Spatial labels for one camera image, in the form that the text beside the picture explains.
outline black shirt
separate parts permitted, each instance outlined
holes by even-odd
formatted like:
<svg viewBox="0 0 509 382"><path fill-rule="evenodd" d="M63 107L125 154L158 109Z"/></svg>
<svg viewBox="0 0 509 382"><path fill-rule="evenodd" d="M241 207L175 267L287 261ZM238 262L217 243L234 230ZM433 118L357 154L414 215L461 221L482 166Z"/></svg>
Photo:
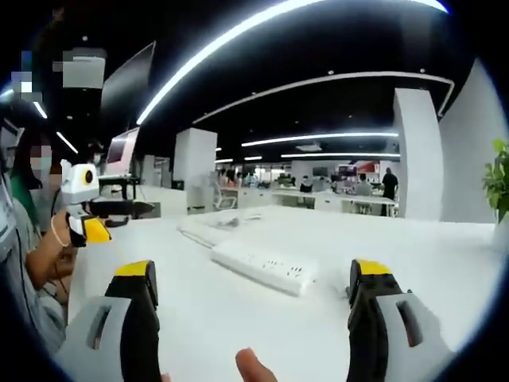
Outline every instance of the black shirt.
<svg viewBox="0 0 509 382"><path fill-rule="evenodd" d="M383 197L394 199L398 179L393 173L386 173L382 180L383 183Z"/></svg>

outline human finger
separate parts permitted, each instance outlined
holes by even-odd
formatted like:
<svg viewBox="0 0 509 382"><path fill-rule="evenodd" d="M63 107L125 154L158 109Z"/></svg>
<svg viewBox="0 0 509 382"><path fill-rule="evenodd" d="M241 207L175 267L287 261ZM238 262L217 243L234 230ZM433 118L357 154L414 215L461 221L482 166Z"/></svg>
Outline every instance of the human finger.
<svg viewBox="0 0 509 382"><path fill-rule="evenodd" d="M274 374L259 361L252 349L240 350L235 356L235 362L244 382L278 382Z"/></svg>

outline green shirt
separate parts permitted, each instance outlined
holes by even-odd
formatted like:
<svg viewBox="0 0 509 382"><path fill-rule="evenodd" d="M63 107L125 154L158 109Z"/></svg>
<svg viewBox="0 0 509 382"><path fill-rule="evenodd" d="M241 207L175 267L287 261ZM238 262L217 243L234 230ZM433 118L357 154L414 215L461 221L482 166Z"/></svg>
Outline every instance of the green shirt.
<svg viewBox="0 0 509 382"><path fill-rule="evenodd" d="M10 175L10 187L12 190L13 198L18 199L21 205L25 208L29 214L30 221L34 227L39 226L39 219L37 218L37 210L33 203L32 194L23 185L21 176L15 172Z"/></svg>

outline electrical outlet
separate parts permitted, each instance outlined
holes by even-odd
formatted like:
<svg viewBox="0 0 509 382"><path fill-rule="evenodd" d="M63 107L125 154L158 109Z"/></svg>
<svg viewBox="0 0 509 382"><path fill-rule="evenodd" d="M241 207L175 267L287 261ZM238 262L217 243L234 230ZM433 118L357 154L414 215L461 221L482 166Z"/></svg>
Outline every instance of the electrical outlet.
<svg viewBox="0 0 509 382"><path fill-rule="evenodd" d="M295 260L279 252L246 248L228 240L212 249L212 260L263 285L299 296L317 273L310 260Z"/></svg>

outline monitor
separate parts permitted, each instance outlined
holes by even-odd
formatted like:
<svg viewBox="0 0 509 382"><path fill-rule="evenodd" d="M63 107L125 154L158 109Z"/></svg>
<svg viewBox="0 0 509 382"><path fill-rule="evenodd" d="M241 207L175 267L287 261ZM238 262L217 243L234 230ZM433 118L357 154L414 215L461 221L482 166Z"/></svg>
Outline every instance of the monitor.
<svg viewBox="0 0 509 382"><path fill-rule="evenodd" d="M111 140L106 158L104 175L125 175L129 173L130 161L138 139L139 127L117 135Z"/></svg>
<svg viewBox="0 0 509 382"><path fill-rule="evenodd" d="M313 176L314 177L327 177L328 176L328 168L327 167L313 167Z"/></svg>
<svg viewBox="0 0 509 382"><path fill-rule="evenodd" d="M357 176L357 167L348 165L348 166L340 166L338 169L338 173L343 177L356 177Z"/></svg>
<svg viewBox="0 0 509 382"><path fill-rule="evenodd" d="M129 126L148 103L150 69L156 43L132 56L106 81L101 96L101 124L111 127Z"/></svg>

